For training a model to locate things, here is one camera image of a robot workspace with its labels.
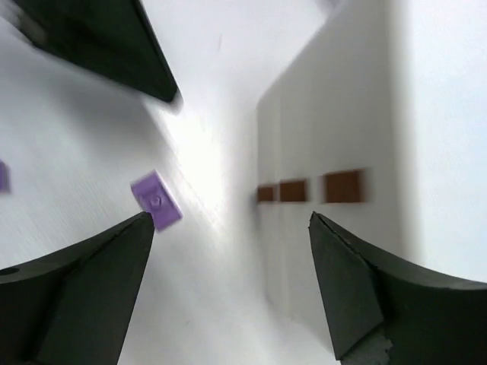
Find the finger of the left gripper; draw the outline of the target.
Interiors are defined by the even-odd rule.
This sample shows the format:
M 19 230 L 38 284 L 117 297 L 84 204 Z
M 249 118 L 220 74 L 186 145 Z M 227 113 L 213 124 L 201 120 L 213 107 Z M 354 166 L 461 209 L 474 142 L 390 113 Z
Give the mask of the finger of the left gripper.
M 1 14 L 41 52 L 163 103 L 180 98 L 139 0 L 3 1 Z

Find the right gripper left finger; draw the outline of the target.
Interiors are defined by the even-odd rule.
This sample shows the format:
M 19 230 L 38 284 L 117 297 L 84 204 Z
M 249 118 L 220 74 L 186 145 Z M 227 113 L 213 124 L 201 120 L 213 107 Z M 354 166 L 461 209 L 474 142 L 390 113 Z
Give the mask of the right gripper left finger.
M 1 270 L 3 364 L 116 364 L 154 236 L 141 212 Z

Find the white three-drawer storage box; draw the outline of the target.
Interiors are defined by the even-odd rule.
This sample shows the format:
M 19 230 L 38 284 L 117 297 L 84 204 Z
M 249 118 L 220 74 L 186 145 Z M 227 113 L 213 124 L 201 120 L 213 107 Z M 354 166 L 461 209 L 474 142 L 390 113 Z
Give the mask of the white three-drawer storage box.
M 258 181 L 302 179 L 304 203 L 261 204 L 271 304 L 329 334 L 308 225 L 319 212 L 405 257 L 390 56 L 391 1 L 342 1 L 257 106 Z

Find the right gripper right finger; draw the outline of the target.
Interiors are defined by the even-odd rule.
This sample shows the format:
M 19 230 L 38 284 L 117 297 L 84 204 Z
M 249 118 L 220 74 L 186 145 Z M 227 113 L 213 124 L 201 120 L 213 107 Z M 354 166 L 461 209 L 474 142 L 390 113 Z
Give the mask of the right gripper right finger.
M 342 364 L 484 364 L 486 285 L 361 240 L 319 213 L 310 247 Z

